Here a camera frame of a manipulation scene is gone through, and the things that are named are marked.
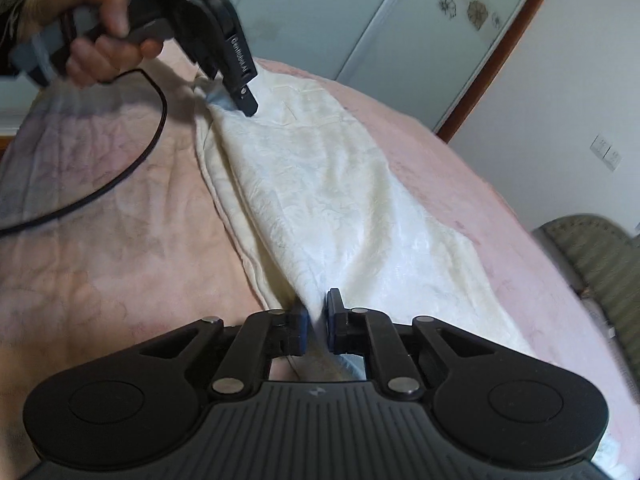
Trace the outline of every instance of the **logo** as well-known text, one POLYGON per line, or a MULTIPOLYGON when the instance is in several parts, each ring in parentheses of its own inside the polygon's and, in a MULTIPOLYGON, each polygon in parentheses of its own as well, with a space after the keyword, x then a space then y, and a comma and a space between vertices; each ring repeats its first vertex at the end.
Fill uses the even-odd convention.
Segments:
POLYGON ((242 73, 245 73, 249 70, 249 67, 246 65, 246 61, 244 60, 244 54, 242 53, 242 49, 240 48, 240 41, 237 36, 231 38, 231 46, 234 48, 234 52, 236 53, 236 58, 238 59, 238 63, 240 63, 240 68, 242 69, 242 73))
POLYGON ((313 390, 308 390, 308 392, 309 392, 309 395, 313 395, 314 397, 320 397, 326 393, 326 390, 324 388, 321 388, 320 386, 316 386, 313 390))

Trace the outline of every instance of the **sleeve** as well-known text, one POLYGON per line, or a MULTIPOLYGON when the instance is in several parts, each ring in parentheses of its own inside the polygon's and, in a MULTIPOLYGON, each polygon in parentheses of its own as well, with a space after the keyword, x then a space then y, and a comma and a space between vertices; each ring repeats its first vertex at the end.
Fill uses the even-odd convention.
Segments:
POLYGON ((20 13, 25 0, 0 0, 0 76, 16 76, 18 71, 9 62, 15 46, 20 13))

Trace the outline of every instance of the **cable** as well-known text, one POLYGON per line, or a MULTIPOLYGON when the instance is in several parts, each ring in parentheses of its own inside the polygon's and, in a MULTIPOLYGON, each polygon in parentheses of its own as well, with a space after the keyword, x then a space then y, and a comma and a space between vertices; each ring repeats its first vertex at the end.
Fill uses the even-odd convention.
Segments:
POLYGON ((153 89, 158 93, 158 96, 160 97, 160 100, 162 101, 162 115, 160 117, 160 123, 158 124, 158 129, 154 133, 154 136, 151 139, 151 142, 148 144, 148 146, 145 148, 145 150, 140 154, 140 156, 136 160, 134 160, 129 165, 128 168, 126 168, 121 174, 116 176, 113 180, 110 180, 109 182, 107 182, 101 188, 97 189, 96 191, 94 191, 91 194, 85 196, 84 198, 81 198, 80 200, 78 200, 76 202, 73 202, 73 203, 71 203, 71 204, 69 204, 67 206, 64 206, 63 208, 60 208, 60 209, 58 209, 56 211, 53 211, 51 213, 47 213, 44 216, 41 216, 39 218, 34 218, 33 220, 29 220, 29 221, 23 222, 21 224, 17 224, 17 225, 13 225, 13 226, 10 226, 10 227, 5 227, 3 229, 0 229, 0 238, 4 238, 5 236, 9 236, 9 235, 20 233, 20 232, 22 232, 22 231, 24 231, 26 229, 31 229, 31 228, 34 228, 34 227, 41 226, 43 224, 51 222, 52 220, 58 220, 58 219, 62 218, 63 216, 66 216, 66 215, 68 215, 70 213, 73 213, 74 211, 77 211, 78 209, 90 204, 94 200, 97 200, 98 198, 100 198, 105 193, 108 193, 109 191, 111 191, 119 183, 121 183, 122 181, 124 181, 127 178, 129 178, 131 176, 131 174, 134 171, 136 171, 138 166, 140 164, 142 164, 146 160, 146 158, 151 154, 151 152, 156 147, 156 144, 158 144, 158 140, 160 140, 160 135, 162 134, 162 131, 164 130, 164 124, 166 123, 168 104, 167 104, 167 100, 166 100, 166 97, 164 95, 164 92, 162 92, 162 89, 158 86, 158 84, 153 79, 151 79, 149 74, 147 74, 141 68, 135 68, 133 70, 129 70, 128 72, 124 72, 124 73, 120 74, 119 76, 117 76, 116 79, 112 80, 108 84, 112 84, 113 82, 117 81, 121 77, 129 75, 131 73, 135 73, 135 72, 141 73, 145 77, 145 79, 149 82, 149 84, 153 87, 153 89))

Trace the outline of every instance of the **bed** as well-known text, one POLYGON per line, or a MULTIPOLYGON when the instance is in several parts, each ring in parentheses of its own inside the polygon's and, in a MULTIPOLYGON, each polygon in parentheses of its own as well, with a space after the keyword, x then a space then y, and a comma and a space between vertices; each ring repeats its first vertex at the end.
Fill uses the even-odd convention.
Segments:
MULTIPOLYGON (((272 72, 312 77, 260 63, 272 72)), ((0 239, 2 480, 37 462, 20 410, 39 381, 203 316, 238 324, 261 309, 196 160, 196 68, 169 44, 145 69, 169 104, 164 134, 146 163, 61 221, 0 239)), ((639 407, 605 339, 508 205, 416 120, 338 83, 318 81, 365 125, 409 192, 473 242, 495 295, 537 356, 583 375, 604 393, 620 463, 640 477, 639 407)), ((41 95, 1 161, 3 225, 111 180, 158 125, 158 98, 141 78, 119 92, 98 87, 74 96, 63 100, 55 88, 41 95), (136 95, 148 98, 132 100, 127 88, 136 86, 136 95)), ((280 363, 274 373, 285 378, 291 370, 280 363)))

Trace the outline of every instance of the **human hand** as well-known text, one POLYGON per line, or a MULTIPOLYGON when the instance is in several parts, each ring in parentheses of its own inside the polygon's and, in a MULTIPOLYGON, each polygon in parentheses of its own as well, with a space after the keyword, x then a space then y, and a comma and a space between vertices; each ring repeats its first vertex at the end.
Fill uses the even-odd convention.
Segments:
POLYGON ((134 45, 116 39, 129 33, 129 0, 26 0, 18 27, 18 41, 28 40, 62 12, 82 4, 100 7, 100 18, 112 37, 101 36, 95 44, 87 38, 73 41, 66 72, 76 86, 84 88, 98 81, 112 80, 120 72, 135 68, 143 59, 155 58, 162 52, 162 43, 158 41, 146 40, 134 45))

